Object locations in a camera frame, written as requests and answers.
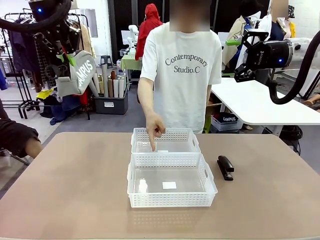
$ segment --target black stool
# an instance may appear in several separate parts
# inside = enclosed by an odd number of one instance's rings
[[[112,68],[112,60],[111,60],[111,57],[109,55],[102,55],[101,56],[100,66],[102,66],[103,64],[107,64],[108,68],[109,67]]]

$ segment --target red jacket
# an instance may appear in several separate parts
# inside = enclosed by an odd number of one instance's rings
[[[152,29],[162,25],[156,5],[148,4],[145,8],[146,20],[141,24],[139,29],[138,43],[136,46],[135,60],[139,60],[144,55],[146,39]]]

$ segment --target clear plastic bin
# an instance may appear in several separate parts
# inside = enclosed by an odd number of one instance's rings
[[[127,180],[132,208],[210,207],[218,192],[201,153],[132,154]]]
[[[155,153],[201,153],[196,135],[190,128],[167,128],[155,137]],[[132,153],[152,153],[146,128],[135,128],[131,137]]]
[[[225,122],[221,123],[214,116],[211,117],[211,124],[220,132],[222,131],[230,131],[230,130],[238,130],[243,126],[243,122],[238,120],[237,122]]]

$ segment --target foot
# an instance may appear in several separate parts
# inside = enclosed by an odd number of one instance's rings
[[[243,128],[246,129],[246,130],[249,130],[249,131],[252,131],[253,128],[247,124],[243,124]]]
[[[307,100],[307,101],[304,101],[303,104],[308,105],[308,106],[312,106],[315,103],[313,101]]]

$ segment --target black stapler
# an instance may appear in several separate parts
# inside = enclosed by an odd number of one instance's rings
[[[234,178],[232,177],[231,173],[233,173],[235,169],[232,163],[229,161],[229,159],[225,156],[219,156],[217,163],[219,165],[224,180],[233,181]]]

